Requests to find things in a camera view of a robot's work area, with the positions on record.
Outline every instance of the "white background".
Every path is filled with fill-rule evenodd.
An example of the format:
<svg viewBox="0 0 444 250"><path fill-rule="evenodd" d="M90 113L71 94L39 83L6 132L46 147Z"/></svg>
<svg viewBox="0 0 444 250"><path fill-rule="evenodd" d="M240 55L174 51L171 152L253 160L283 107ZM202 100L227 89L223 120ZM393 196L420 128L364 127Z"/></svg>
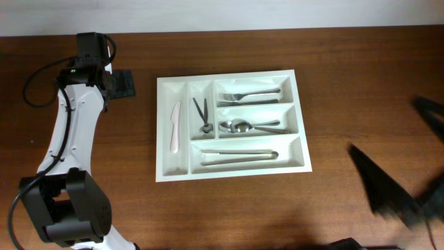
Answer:
<svg viewBox="0 0 444 250"><path fill-rule="evenodd" d="M444 0L0 0L0 36L444 24Z"/></svg>

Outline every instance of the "silverware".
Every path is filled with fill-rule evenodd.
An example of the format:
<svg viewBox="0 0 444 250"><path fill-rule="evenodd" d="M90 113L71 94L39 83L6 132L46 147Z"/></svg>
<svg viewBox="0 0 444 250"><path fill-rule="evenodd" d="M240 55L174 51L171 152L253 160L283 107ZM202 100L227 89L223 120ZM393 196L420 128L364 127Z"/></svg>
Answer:
<svg viewBox="0 0 444 250"><path fill-rule="evenodd" d="M220 165L228 163L244 163L258 160L274 160L279 156L276 151L217 151L217 150L202 150L202 153L215 153L215 154L233 154L233 155L256 155L256 157L238 158L228 160L215 160L212 162L202 162L202 166ZM269 157L257 157L258 155L268 155Z"/></svg>
<svg viewBox="0 0 444 250"><path fill-rule="evenodd" d="M196 105L197 112L199 112L200 118L203 120L203 127L200 128L204 133L209 133L213 131L213 124L208 123L208 107L207 107L207 99L203 99L203 114L202 110L200 110L197 101L193 97L194 105Z"/></svg>
<svg viewBox="0 0 444 250"><path fill-rule="evenodd" d="M179 151L179 115L180 115L180 101L176 103L171 113L171 121L173 122L173 135L171 136L171 145L169 150L173 153Z"/></svg>
<svg viewBox="0 0 444 250"><path fill-rule="evenodd" d="M226 133L235 133L236 131L231 129L231 124L237 120L241 120L241 119L234 119L232 121L220 122L219 123L219 130L226 132ZM279 124L280 124L279 120L273 120L271 122L262 122L262 123L251 124L251 125L253 125L253 126L277 126Z"/></svg>
<svg viewBox="0 0 444 250"><path fill-rule="evenodd" d="M272 104L278 103L279 100L271 99L266 101L247 101L247 102L235 102L235 101L218 101L218 107L233 107L233 106L243 106L243 105L258 105L258 104Z"/></svg>
<svg viewBox="0 0 444 250"><path fill-rule="evenodd" d="M240 101L242 98L244 98L246 96L258 96L258 95L277 94L277 93L280 93L280 88L275 88L272 90L249 92L249 93L243 93L243 94L222 94L222 97L224 100L227 100L227 101Z"/></svg>
<svg viewBox="0 0 444 250"><path fill-rule="evenodd" d="M288 134L291 131L288 129L278 129L278 128L261 128L251 125L249 122L245 120L239 119L238 121L234 120L233 123L231 123L231 131L235 131L238 133L245 133L249 132L249 130L257 129L260 131L266 131L271 133L281 133L281 134Z"/></svg>

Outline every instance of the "wooden table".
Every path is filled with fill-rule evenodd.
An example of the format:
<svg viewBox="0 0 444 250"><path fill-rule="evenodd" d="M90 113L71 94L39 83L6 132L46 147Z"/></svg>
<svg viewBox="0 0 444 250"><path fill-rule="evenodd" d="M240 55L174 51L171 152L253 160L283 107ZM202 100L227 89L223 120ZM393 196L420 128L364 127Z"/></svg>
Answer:
<svg viewBox="0 0 444 250"><path fill-rule="evenodd" d="M133 71L137 96L101 114L92 176L126 239L142 249L278 249L348 237L431 249L424 226L409 231L371 213L346 147L355 143L411 194L443 171L444 145L409 104L415 94L444 103L442 26L111 36L113 67ZM55 104L27 106L22 86L75 54L72 35L0 39L1 249L12 248L6 213L19 179L34 175L56 119ZM34 93L51 92L59 69L39 76ZM296 71L312 173L155 182L157 77L280 69ZM14 226L27 249L58 249L40 241L21 204ZM442 249L444 226L432 226Z"/></svg>

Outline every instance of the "cutlery tray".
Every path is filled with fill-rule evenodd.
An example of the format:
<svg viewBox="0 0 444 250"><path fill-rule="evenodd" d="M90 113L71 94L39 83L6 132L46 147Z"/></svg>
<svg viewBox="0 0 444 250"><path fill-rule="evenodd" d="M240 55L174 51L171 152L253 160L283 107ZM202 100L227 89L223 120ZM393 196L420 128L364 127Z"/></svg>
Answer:
<svg viewBox="0 0 444 250"><path fill-rule="evenodd" d="M280 92L246 96L238 102L277 99L277 103L218 107L218 102L226 101L223 94L275 88L279 88ZM202 112L204 99L207 99L207 120L213 125L210 133L201 131L204 123L193 98ZM181 102L179 150L173 153L170 151L173 133L171 113L178 101ZM219 129L220 122L236 118L251 124L279 120L278 126L263 127L286 129L290 133L276 134L257 129L245 133L226 133ZM278 152L279 156L272 160L203 165L250 156L205 154L202 150L269 150ZM311 172L311 162L293 70L157 79L157 182L296 172Z"/></svg>

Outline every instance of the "fork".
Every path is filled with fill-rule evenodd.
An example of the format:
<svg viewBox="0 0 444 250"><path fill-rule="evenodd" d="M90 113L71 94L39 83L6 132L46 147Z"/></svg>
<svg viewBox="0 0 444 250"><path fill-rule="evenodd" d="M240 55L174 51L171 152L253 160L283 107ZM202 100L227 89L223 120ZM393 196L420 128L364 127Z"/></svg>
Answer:
<svg viewBox="0 0 444 250"><path fill-rule="evenodd" d="M272 90L262 90L256 92L249 92L243 94L222 94L222 97L226 101L240 101L242 98L250 95L264 95L264 94L277 94L280 93L280 88L275 88Z"/></svg>
<svg viewBox="0 0 444 250"><path fill-rule="evenodd" d="M234 101L218 101L217 107L233 107L233 106L243 106L243 105L258 105L258 104L272 104L278 103L279 100L272 99L267 101L247 101L247 102L234 102Z"/></svg>

